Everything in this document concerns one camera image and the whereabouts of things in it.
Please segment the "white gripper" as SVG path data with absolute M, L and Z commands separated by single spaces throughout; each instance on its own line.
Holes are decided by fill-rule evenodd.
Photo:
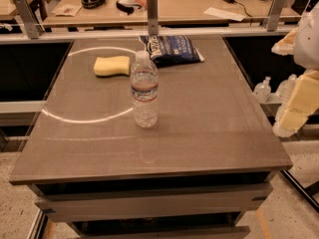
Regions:
M 290 137 L 319 109 L 319 72 L 316 71 L 319 70 L 319 4 L 304 13 L 298 29 L 293 29 L 275 43 L 271 52 L 281 56 L 294 53 L 296 64 L 312 69 L 289 81 L 276 114 L 272 128 L 274 134 Z

